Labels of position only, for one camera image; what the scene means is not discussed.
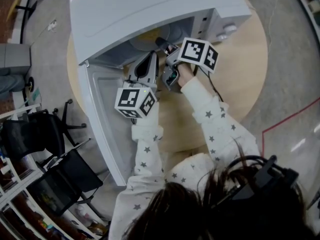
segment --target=microwave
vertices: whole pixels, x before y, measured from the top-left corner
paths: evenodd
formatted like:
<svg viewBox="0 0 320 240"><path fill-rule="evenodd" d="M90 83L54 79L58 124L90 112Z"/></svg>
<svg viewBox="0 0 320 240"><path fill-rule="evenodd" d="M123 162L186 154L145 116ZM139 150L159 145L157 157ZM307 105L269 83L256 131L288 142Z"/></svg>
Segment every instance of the microwave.
<svg viewBox="0 0 320 240"><path fill-rule="evenodd" d="M114 109L124 67L157 51L156 37L223 42L250 16L244 0L70 0L85 113L118 186L127 184L137 150L131 121Z"/></svg>

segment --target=red line on floor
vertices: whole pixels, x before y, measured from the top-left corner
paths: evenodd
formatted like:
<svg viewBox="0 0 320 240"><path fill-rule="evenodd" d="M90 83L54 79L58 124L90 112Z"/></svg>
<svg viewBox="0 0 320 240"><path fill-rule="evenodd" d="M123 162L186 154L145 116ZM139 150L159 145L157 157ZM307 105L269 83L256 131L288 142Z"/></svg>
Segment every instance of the red line on floor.
<svg viewBox="0 0 320 240"><path fill-rule="evenodd" d="M310 103L308 106L304 107L303 109L299 110L296 113L293 113L292 115L288 116L287 118L283 119L282 121L276 123L275 125L265 129L262 131L262 154L261 156L264 157L265 156L265 133L267 133L268 131L278 127L279 125L283 124L284 122L288 121L289 119L299 115L301 112L305 111L306 109L310 108L312 105L314 105L316 102L320 101L320 97L317 98L315 101L313 101L312 103Z"/></svg>

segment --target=table top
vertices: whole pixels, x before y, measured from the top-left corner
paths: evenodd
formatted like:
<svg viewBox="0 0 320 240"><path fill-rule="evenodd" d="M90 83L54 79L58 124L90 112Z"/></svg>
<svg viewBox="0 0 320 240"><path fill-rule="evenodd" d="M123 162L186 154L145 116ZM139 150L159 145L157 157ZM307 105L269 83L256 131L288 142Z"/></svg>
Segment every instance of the table top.
<svg viewBox="0 0 320 240"><path fill-rule="evenodd" d="M261 21L250 4L252 16L237 32L219 44L213 44L219 53L215 73L211 80L229 104L228 113L240 122L256 103L265 82L268 66L268 46ZM85 112L77 73L76 53L72 35L67 49L67 72L73 94ZM214 93L208 78L199 70L197 77ZM180 152L197 149L206 144L201 126L192 116L193 109L183 94L166 90L161 81L159 124L164 129L159 144L161 151Z"/></svg>

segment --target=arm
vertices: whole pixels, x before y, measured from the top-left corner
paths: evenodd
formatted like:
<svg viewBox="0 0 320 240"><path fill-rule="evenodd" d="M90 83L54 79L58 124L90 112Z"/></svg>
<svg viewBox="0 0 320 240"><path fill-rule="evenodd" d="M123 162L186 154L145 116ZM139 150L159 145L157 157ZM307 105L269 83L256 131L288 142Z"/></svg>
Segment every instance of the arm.
<svg viewBox="0 0 320 240"><path fill-rule="evenodd" d="M128 226L147 208L152 196L164 184L158 141L163 129L158 126L159 103L155 103L148 117L137 119L132 126L132 139L137 142L134 175L126 189L116 198L110 240L120 240Z"/></svg>
<svg viewBox="0 0 320 240"><path fill-rule="evenodd" d="M228 115L228 105L219 102L194 77L188 66L178 67L182 76L182 93L194 109L193 117L201 124L209 154L218 169L223 169L239 157L237 143L245 155L260 155L256 138L241 124Z"/></svg>

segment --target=star print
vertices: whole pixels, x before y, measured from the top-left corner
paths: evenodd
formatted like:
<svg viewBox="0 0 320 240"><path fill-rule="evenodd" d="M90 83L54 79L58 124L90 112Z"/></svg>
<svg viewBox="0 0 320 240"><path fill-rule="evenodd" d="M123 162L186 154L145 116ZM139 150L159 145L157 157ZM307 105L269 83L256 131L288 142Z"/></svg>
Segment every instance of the star print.
<svg viewBox="0 0 320 240"><path fill-rule="evenodd" d="M140 204L138 204L138 205L135 204L133 209L138 211L139 209L141 209L141 205Z"/></svg>
<svg viewBox="0 0 320 240"><path fill-rule="evenodd" d="M210 118L211 116L212 116L212 114L211 114L211 110L210 110L209 112L205 112L205 117Z"/></svg>

